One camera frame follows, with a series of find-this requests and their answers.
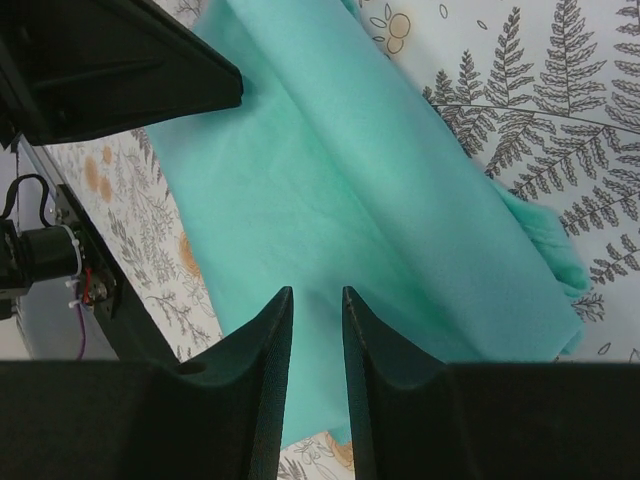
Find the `teal t-shirt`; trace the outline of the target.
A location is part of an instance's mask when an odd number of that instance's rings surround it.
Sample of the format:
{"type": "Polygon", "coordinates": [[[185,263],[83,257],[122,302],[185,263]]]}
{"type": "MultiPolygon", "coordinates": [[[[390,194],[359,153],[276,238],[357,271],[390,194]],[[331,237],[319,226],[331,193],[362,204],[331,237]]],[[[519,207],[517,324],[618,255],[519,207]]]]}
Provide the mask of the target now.
{"type": "Polygon", "coordinates": [[[354,288],[437,359],[550,362],[589,287],[555,213],[490,180],[340,1],[213,1],[240,107],[148,128],[221,329],[294,294],[283,446],[350,440],[354,288]]]}

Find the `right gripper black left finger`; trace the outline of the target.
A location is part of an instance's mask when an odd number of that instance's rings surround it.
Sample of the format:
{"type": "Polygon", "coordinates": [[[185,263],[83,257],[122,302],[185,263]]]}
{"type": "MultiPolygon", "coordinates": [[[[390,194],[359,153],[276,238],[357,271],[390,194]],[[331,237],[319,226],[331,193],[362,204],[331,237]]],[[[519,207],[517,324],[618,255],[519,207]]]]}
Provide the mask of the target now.
{"type": "Polygon", "coordinates": [[[273,479],[294,297],[191,360],[5,361],[5,479],[273,479]]]}

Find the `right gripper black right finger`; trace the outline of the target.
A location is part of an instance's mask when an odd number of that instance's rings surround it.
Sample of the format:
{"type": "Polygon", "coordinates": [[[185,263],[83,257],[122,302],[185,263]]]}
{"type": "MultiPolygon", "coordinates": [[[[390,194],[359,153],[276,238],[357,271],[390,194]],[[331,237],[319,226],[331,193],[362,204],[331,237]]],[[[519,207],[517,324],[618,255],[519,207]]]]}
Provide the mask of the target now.
{"type": "Polygon", "coordinates": [[[359,479],[635,479],[639,368],[444,363],[343,291],[359,479]]]}

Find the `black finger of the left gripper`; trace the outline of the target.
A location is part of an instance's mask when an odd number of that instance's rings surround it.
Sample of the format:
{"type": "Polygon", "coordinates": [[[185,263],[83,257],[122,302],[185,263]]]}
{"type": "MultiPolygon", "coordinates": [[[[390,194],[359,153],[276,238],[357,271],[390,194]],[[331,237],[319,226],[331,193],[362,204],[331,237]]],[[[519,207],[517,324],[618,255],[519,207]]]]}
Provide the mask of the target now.
{"type": "Polygon", "coordinates": [[[231,62],[152,1],[4,1],[1,143],[82,142],[236,108],[231,62]]]}

